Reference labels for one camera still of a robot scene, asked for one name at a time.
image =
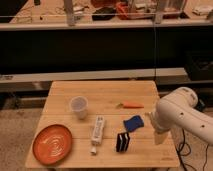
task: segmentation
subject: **white paper cup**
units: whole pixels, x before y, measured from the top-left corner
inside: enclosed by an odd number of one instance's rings
[[[70,108],[78,119],[84,119],[87,115],[88,100],[86,97],[77,96],[71,99]]]

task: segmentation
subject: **orange plate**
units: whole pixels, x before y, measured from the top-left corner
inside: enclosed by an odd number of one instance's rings
[[[33,154],[42,164],[50,165],[63,159],[71,150],[72,134],[63,125],[50,125],[35,138]]]

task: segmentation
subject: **wood grain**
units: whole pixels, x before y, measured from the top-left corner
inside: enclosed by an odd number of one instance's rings
[[[88,115],[79,120],[69,110],[72,97],[84,95],[88,98]],[[179,160],[170,133],[156,136],[148,115],[159,99],[153,81],[57,81],[51,86],[43,115],[36,135],[52,124],[65,125],[73,135],[74,146],[71,153],[55,168],[147,168],[178,167]],[[144,104],[142,109],[122,109],[117,105],[123,100]],[[98,146],[98,155],[91,156],[91,134],[95,118],[102,115],[106,119],[103,141]],[[130,133],[130,145],[126,153],[115,152],[117,133],[125,132],[124,120],[140,115],[144,127]],[[30,147],[27,168],[43,168]]]

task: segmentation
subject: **floor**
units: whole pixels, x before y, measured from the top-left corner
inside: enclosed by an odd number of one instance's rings
[[[36,125],[41,116],[45,99],[22,100],[19,105],[14,105],[13,98],[5,101],[0,110],[0,171],[33,171],[24,167],[26,155],[30,147]],[[213,116],[213,108],[208,108],[206,114]],[[176,146],[182,141],[182,130],[175,126],[172,135]],[[197,137],[186,132],[186,141],[191,146],[191,154],[183,157],[183,161],[192,165],[197,171],[202,171],[205,162],[205,149],[207,144]],[[212,171],[213,168],[213,148],[208,149],[208,161],[205,171]],[[167,168],[155,169],[156,171],[166,171]],[[171,168],[169,171],[182,171],[182,167]]]

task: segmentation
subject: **red object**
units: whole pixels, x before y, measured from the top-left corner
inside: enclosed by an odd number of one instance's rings
[[[33,154],[42,164],[50,165],[63,159],[72,147],[72,134],[63,125],[44,128],[35,138]]]
[[[138,102],[122,102],[123,108],[143,108],[144,106]]]
[[[128,6],[126,5],[126,3],[123,3],[123,2],[116,3],[116,11],[118,13],[118,17],[121,20],[127,20],[127,19],[129,19],[129,16],[128,16]]]

